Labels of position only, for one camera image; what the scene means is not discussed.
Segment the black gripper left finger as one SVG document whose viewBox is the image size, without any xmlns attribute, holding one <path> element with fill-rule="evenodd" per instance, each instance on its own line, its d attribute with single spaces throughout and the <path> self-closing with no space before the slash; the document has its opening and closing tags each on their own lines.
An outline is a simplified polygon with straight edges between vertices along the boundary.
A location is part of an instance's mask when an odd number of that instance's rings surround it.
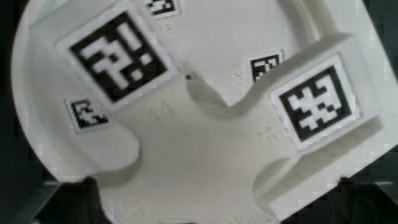
<svg viewBox="0 0 398 224">
<path fill-rule="evenodd" d="M 98 183 L 65 183 L 42 211 L 42 224 L 104 224 Z"/>
</svg>

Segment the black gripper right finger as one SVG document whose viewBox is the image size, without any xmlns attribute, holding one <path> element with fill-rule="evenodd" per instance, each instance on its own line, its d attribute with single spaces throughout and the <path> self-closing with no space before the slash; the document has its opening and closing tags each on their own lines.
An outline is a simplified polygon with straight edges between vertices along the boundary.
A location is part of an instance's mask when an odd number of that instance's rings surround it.
<svg viewBox="0 0 398 224">
<path fill-rule="evenodd" d="M 398 204 L 376 184 L 338 182 L 331 224 L 398 224 Z"/>
</svg>

